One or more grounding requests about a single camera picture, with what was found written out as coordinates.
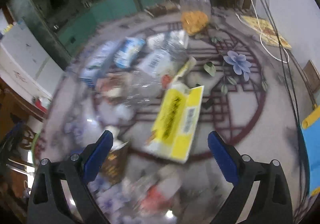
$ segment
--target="black object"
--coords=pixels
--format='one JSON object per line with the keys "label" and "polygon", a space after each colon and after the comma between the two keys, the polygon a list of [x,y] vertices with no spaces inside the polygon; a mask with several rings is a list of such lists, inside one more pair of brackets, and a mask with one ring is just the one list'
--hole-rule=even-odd
{"label": "black object", "polygon": [[[61,187],[66,179],[83,223],[109,223],[91,197],[86,184],[98,174],[113,143],[112,134],[105,131],[95,144],[88,145],[81,155],[51,163],[43,159],[36,172],[28,206],[28,224],[77,223],[72,218]],[[292,224],[292,205],[284,172],[277,160],[258,163],[248,155],[224,143],[211,132],[208,146],[225,179],[234,184],[226,202],[211,224],[235,224],[247,201],[254,181],[260,181],[257,196],[243,224]]]}

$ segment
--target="yellow paper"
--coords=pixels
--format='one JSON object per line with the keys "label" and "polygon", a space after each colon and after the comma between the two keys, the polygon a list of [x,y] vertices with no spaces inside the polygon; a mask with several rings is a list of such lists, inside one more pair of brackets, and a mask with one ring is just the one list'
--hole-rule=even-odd
{"label": "yellow paper", "polygon": [[[241,16],[241,17],[260,34],[258,21],[256,18],[249,17],[249,16]],[[262,40],[268,45],[279,46],[278,38],[276,36],[275,31],[272,28],[272,25],[264,19],[259,19],[259,24],[263,32],[263,35],[261,37]],[[279,34],[279,39],[284,48],[291,48],[290,44],[280,34]]]}
{"label": "yellow paper", "polygon": [[184,163],[189,157],[199,119],[203,86],[189,89],[178,82],[167,90],[145,150]]}

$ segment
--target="silver screw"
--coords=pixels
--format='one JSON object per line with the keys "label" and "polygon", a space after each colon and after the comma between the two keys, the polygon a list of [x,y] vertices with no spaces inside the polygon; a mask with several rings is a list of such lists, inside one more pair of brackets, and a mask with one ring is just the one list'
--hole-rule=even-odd
{"label": "silver screw", "polygon": [[248,155],[243,155],[243,156],[242,156],[242,160],[244,160],[245,162],[248,162],[248,161],[251,160],[251,157],[248,156]]}
{"label": "silver screw", "polygon": [[48,161],[49,160],[47,158],[44,158],[44,159],[41,160],[41,164],[42,165],[46,165],[48,163]]}
{"label": "silver screw", "polygon": [[280,162],[278,160],[272,160],[273,165],[275,166],[279,166]]}
{"label": "silver screw", "polygon": [[76,160],[78,160],[79,159],[79,155],[78,154],[73,154],[72,156],[71,156],[71,161],[76,161]]}

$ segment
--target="round table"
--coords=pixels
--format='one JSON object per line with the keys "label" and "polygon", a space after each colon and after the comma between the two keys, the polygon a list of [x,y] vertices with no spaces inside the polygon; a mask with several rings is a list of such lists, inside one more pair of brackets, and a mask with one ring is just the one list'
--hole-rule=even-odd
{"label": "round table", "polygon": [[[215,27],[209,29],[201,39],[190,38],[187,49],[197,64],[186,76],[185,83],[189,87],[204,85],[203,104],[210,100],[212,106],[201,109],[188,161],[176,164],[182,176],[183,193],[180,197],[181,210],[176,217],[179,223],[209,223],[232,189],[209,152],[207,137],[212,130],[234,145],[240,154],[250,155],[257,162],[280,161],[295,210],[299,203],[297,135],[282,65],[265,54],[260,43],[254,40],[256,33],[240,23],[234,10],[213,8],[211,19]],[[141,13],[101,25],[67,68],[56,90],[36,144],[36,163],[42,158],[49,158],[53,162],[63,160],[67,155],[97,141],[104,128],[113,124],[112,115],[103,102],[95,99],[95,91],[79,80],[81,69],[97,46],[107,40],[128,36],[146,39],[157,33],[179,29],[180,14],[177,13],[153,19]],[[280,56],[277,47],[268,46],[268,49],[273,55]],[[235,78],[238,85],[229,84],[228,93],[222,95],[221,54],[227,55],[229,50],[245,54],[252,63],[250,80],[245,82],[240,75]],[[203,65],[207,61],[213,61],[216,66],[214,77],[203,74]],[[110,68],[110,72],[117,70],[115,66]],[[312,111],[312,102],[300,75],[301,69],[292,59],[291,70],[302,120]],[[262,86],[262,81],[267,83],[267,87]],[[137,181],[142,173],[152,174],[170,163],[142,149],[151,134],[161,99],[155,98],[149,106],[139,109],[129,122],[117,123],[119,139],[130,141],[125,175],[132,181]],[[257,188],[258,184],[254,184],[253,190]],[[249,196],[239,220],[246,219],[254,195]]]}

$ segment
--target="blue flower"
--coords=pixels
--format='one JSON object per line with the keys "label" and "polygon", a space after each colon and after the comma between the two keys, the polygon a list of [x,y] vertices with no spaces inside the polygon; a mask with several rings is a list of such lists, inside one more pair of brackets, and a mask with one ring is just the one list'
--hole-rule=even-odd
{"label": "blue flower", "polygon": [[249,80],[250,67],[252,63],[247,61],[247,57],[244,54],[237,54],[234,51],[228,51],[228,56],[224,56],[223,59],[233,65],[233,71],[237,75],[241,75],[243,72],[243,78],[245,81]]}

